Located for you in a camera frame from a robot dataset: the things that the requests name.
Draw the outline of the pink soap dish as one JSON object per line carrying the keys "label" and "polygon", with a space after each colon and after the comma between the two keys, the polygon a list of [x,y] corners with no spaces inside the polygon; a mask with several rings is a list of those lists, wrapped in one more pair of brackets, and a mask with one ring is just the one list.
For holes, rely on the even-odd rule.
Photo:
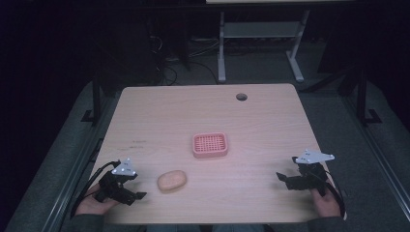
{"label": "pink soap dish", "polygon": [[192,138],[192,152],[197,159],[226,156],[228,145],[223,132],[199,133]]}

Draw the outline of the person's right hand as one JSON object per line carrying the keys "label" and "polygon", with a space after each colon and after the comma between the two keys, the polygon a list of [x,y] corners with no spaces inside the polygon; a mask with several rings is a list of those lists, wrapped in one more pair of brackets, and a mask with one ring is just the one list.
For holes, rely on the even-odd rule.
{"label": "person's right hand", "polygon": [[322,196],[317,189],[311,189],[310,194],[316,213],[321,218],[340,217],[340,208],[334,195],[327,189],[326,194]]}

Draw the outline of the metal floor rail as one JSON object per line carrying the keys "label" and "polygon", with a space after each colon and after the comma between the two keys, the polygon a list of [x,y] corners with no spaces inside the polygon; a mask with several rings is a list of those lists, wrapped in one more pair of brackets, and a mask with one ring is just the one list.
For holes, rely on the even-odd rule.
{"label": "metal floor rail", "polygon": [[398,178],[386,153],[382,150],[381,145],[376,141],[374,134],[369,129],[370,125],[382,125],[383,121],[374,109],[365,108],[364,110],[361,110],[359,108],[360,105],[358,103],[353,103],[348,97],[343,97],[341,100],[353,118],[362,137],[365,139],[374,158],[377,160],[382,175],[384,176],[388,187],[391,189],[398,206],[410,223],[410,193]]}
{"label": "metal floor rail", "polygon": [[59,232],[71,211],[77,188],[88,180],[91,168],[89,159],[103,138],[104,126],[94,125],[83,116],[93,111],[93,100],[78,98],[51,147],[47,160],[47,185],[55,192],[51,208],[41,227],[41,232]]}

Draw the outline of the beige soap bar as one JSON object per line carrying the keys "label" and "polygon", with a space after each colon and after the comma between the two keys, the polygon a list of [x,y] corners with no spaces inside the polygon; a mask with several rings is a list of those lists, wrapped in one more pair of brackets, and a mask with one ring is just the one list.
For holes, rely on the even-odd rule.
{"label": "beige soap bar", "polygon": [[171,191],[182,187],[187,183],[187,175],[182,170],[172,170],[163,173],[157,180],[157,185],[160,191]]}

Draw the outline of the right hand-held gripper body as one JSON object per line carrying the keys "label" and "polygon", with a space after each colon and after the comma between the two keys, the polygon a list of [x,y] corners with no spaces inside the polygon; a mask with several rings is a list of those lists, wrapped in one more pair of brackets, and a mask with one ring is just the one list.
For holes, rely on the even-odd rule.
{"label": "right hand-held gripper body", "polygon": [[296,177],[294,189],[317,189],[319,194],[324,196],[328,177],[323,163],[334,158],[334,155],[311,150],[304,150],[298,157],[293,157],[292,160],[298,165],[300,172],[300,176]]}

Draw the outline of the white metal desk frame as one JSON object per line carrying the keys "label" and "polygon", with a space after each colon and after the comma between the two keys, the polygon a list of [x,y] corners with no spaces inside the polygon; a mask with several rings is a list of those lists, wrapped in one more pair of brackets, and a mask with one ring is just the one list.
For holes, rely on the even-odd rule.
{"label": "white metal desk frame", "polygon": [[303,12],[299,21],[284,22],[226,22],[220,14],[218,82],[226,81],[224,43],[226,39],[292,39],[293,46],[286,51],[286,57],[297,82],[305,81],[297,62],[297,52],[304,35],[310,10]]}

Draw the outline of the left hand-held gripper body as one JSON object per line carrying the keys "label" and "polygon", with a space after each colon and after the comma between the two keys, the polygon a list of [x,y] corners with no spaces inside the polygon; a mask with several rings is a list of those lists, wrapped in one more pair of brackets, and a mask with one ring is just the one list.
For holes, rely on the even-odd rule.
{"label": "left hand-held gripper body", "polygon": [[135,192],[126,189],[124,184],[136,177],[137,173],[130,159],[118,160],[114,168],[107,171],[99,180],[100,190],[96,193],[95,199],[103,202],[106,198],[110,198],[126,204],[127,199],[135,197]]}

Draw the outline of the black metal stand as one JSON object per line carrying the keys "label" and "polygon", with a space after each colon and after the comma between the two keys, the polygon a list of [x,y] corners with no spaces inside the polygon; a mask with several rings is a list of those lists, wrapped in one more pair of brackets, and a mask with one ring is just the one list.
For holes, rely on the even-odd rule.
{"label": "black metal stand", "polygon": [[93,108],[84,112],[81,121],[91,123],[95,126],[101,118],[101,77],[98,74],[93,76],[92,80],[92,104]]}
{"label": "black metal stand", "polygon": [[381,119],[374,109],[366,108],[367,77],[364,70],[360,70],[357,87],[356,116],[359,122],[366,127],[368,124],[380,124]]}

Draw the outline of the person's left hand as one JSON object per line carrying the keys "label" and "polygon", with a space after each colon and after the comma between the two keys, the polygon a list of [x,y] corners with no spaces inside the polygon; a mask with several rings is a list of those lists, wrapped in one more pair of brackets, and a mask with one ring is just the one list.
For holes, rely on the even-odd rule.
{"label": "person's left hand", "polygon": [[99,184],[93,185],[89,188],[84,198],[80,201],[74,214],[79,215],[105,215],[110,209],[118,205],[118,202],[113,199],[105,199],[99,202],[95,199],[94,194],[100,189]]}

